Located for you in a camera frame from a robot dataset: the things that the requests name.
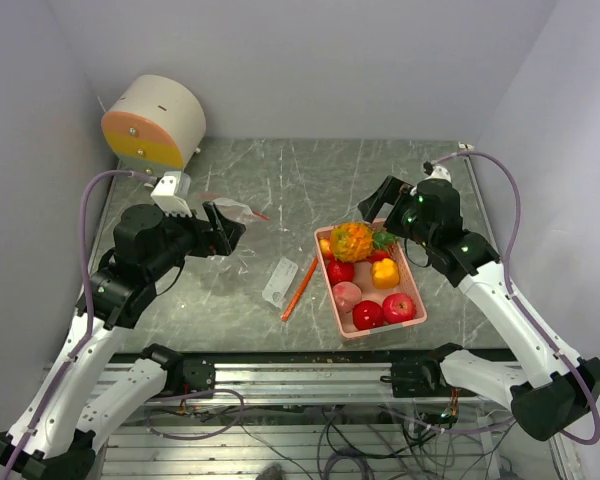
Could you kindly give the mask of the clear zip bag orange zipper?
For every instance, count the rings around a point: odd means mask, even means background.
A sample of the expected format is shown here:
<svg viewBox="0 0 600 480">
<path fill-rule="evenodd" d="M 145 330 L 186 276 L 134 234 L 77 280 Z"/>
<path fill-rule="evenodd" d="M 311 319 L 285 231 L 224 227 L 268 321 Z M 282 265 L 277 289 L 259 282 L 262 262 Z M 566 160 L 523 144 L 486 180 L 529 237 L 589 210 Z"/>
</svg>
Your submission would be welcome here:
<svg viewBox="0 0 600 480">
<path fill-rule="evenodd" d="M 247 299 L 288 320 L 287 309 L 312 262 L 307 238 L 225 195 L 201 193 L 196 199 L 213 203 L 224 217 L 245 227 L 232 254 L 214 256 L 200 270 L 202 288 L 209 296 Z"/>
</svg>

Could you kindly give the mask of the orange toy pineapple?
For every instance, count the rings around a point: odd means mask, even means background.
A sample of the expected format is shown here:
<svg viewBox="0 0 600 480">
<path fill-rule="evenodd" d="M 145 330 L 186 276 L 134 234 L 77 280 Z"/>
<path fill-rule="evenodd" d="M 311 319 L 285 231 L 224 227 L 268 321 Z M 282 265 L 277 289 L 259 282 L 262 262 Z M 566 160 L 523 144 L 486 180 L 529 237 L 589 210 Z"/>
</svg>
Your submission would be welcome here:
<svg viewBox="0 0 600 480">
<path fill-rule="evenodd" d="M 332 229 L 329 240 L 336 260 L 355 263 L 366 260 L 375 251 L 388 252 L 397 237 L 383 229 L 375 230 L 366 223 L 349 222 Z"/>
</svg>

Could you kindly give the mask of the yellow toy bell pepper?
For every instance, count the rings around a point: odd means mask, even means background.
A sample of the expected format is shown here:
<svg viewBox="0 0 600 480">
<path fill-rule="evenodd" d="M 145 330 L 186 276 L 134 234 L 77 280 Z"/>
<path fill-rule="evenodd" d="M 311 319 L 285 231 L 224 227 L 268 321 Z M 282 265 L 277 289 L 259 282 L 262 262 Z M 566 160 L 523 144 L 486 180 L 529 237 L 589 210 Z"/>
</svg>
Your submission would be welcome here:
<svg viewBox="0 0 600 480">
<path fill-rule="evenodd" d="M 371 280 L 376 289 L 392 289 L 400 283 L 399 268 L 391 258 L 376 261 L 371 267 Z"/>
</svg>

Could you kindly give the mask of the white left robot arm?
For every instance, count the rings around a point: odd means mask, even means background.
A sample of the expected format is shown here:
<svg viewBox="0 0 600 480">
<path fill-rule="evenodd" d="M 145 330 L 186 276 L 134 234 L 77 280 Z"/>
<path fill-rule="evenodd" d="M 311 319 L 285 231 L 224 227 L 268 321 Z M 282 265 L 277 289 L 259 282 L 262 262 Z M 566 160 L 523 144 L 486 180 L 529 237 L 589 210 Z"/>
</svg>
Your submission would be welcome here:
<svg viewBox="0 0 600 480">
<path fill-rule="evenodd" d="M 157 282 L 189 257 L 228 256 L 246 231 L 212 202 L 206 219 L 158 206 L 127 208 L 114 245 L 90 276 L 63 348 L 26 411 L 0 432 L 0 465 L 24 479 L 84 479 L 108 437 L 147 400 L 184 390 L 183 356 L 146 347 L 100 398 L 90 395 L 111 357 L 157 298 Z"/>
</svg>

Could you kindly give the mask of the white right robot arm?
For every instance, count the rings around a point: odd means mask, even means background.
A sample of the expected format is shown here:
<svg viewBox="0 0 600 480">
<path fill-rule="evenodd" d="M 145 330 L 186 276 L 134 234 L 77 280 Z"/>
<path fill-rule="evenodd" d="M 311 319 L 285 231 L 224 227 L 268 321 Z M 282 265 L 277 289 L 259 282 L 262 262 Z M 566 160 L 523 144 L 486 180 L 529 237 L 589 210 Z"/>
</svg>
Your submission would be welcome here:
<svg viewBox="0 0 600 480">
<path fill-rule="evenodd" d="M 447 344 L 420 373 L 422 387 L 439 396 L 469 390 L 507 408 L 532 438 L 546 441 L 587 414 L 600 396 L 600 359 L 582 357 L 531 307 L 505 274 L 488 240 L 463 226 L 460 194 L 446 179 L 412 186 L 393 176 L 358 209 L 366 221 L 386 205 L 386 230 L 424 248 L 429 264 L 469 298 L 505 340 L 520 367 L 484 360 Z"/>
</svg>

